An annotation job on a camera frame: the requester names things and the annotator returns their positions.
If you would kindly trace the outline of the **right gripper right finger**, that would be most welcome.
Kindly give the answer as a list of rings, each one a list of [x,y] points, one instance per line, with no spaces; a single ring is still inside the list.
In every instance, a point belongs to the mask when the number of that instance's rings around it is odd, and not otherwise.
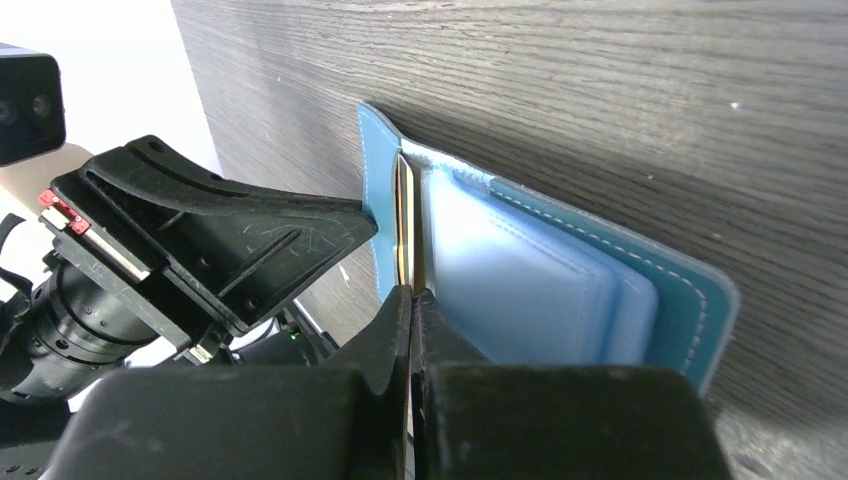
[[[659,368],[488,361],[434,295],[413,299],[419,479],[728,479],[706,408]]]

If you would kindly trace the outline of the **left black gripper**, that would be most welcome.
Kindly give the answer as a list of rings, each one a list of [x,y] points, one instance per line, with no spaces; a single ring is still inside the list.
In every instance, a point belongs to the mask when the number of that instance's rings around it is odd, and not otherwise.
[[[160,261],[165,282],[243,334],[372,238],[361,201],[227,180],[155,136],[92,157],[81,180]],[[48,280],[18,288],[1,315],[1,398],[65,401],[159,337],[113,272],[98,279],[52,250]]]

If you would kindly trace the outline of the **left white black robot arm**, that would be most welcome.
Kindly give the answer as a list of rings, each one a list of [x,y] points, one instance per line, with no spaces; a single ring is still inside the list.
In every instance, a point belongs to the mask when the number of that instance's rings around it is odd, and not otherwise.
[[[1,398],[64,402],[156,340],[188,365],[255,359],[282,340],[312,361],[326,340],[292,301],[369,240],[358,200],[234,182],[154,136],[1,169],[51,233],[48,278],[7,273]]]

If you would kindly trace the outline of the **gold card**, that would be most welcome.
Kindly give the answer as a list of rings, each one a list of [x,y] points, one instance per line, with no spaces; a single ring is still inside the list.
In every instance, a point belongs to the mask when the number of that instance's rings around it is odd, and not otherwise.
[[[395,162],[396,258],[398,282],[415,285],[415,175],[406,158]]]

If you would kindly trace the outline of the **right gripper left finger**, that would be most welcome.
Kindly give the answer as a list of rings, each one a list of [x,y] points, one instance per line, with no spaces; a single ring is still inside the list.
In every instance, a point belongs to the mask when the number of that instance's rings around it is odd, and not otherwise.
[[[73,416],[50,479],[402,479],[412,292],[324,363],[129,369]]]

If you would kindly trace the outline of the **blue card holder wallet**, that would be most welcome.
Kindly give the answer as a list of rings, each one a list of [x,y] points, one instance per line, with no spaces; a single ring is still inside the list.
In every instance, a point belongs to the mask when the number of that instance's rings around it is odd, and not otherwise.
[[[709,388],[740,294],[721,270],[407,138],[357,108],[375,286],[398,282],[395,162],[415,175],[415,273],[503,364],[659,366]]]

